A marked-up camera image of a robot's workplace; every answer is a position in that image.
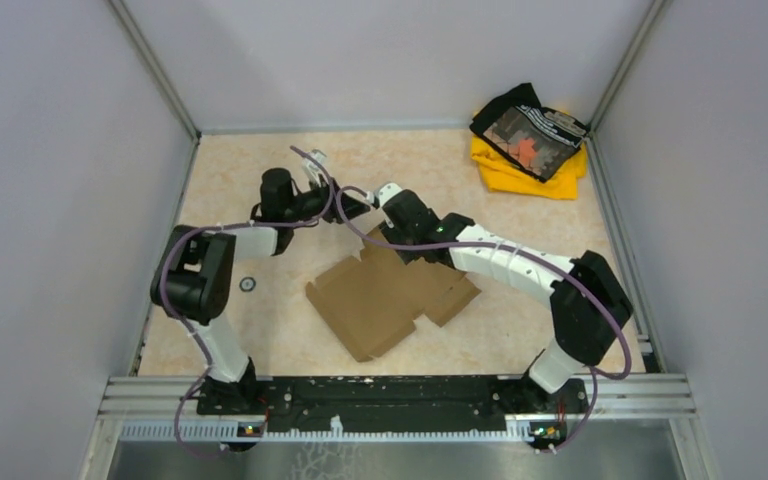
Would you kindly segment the brown cardboard box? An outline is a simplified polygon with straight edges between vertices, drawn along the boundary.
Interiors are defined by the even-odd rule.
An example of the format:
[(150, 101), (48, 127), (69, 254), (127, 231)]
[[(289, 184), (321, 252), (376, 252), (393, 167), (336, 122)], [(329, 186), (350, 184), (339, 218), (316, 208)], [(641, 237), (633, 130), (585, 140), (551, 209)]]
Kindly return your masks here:
[(400, 252), (377, 245), (379, 226), (349, 255), (305, 286), (305, 294), (351, 357), (370, 362), (416, 330), (425, 316), (443, 327), (481, 290), (465, 273), (424, 259), (404, 263)]

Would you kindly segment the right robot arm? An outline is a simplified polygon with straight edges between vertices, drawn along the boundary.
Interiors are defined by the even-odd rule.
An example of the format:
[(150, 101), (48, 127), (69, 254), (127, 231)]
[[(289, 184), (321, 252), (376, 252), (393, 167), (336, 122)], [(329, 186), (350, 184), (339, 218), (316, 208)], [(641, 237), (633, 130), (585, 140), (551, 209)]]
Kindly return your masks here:
[(524, 401), (536, 412), (550, 411), (573, 375), (602, 362), (634, 313), (613, 269), (597, 252), (564, 257), (532, 249), (461, 214), (439, 217), (415, 192), (395, 183), (371, 197), (385, 215), (385, 239), (397, 245), (405, 262), (423, 259), (486, 276), (550, 311), (553, 337), (526, 370), (523, 385)]

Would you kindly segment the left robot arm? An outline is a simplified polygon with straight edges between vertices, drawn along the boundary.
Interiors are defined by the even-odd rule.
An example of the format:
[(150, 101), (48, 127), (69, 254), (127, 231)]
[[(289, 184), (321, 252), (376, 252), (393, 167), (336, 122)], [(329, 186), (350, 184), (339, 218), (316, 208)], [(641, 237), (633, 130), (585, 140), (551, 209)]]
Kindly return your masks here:
[(354, 219), (378, 205), (371, 193), (362, 200), (338, 198), (337, 183), (317, 167), (308, 176), (310, 188), (301, 191), (288, 170), (267, 170), (261, 176), (259, 203), (249, 221), (237, 228), (174, 227), (152, 280), (152, 302), (182, 320), (206, 356), (204, 395), (237, 414), (257, 406), (260, 388), (253, 361), (232, 339), (224, 314), (235, 262), (279, 256), (296, 230)]

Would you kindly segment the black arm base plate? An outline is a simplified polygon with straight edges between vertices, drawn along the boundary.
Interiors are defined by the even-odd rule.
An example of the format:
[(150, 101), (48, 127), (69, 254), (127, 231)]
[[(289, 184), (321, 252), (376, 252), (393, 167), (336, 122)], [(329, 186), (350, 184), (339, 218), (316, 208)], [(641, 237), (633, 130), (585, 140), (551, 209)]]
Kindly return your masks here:
[(514, 415), (551, 420), (586, 410), (580, 379), (556, 393), (530, 388), (525, 376), (278, 376), (258, 379), (256, 402), (222, 407), (197, 395), (200, 415), (265, 415), (275, 433), (325, 432), (338, 418), (348, 433), (501, 432)]

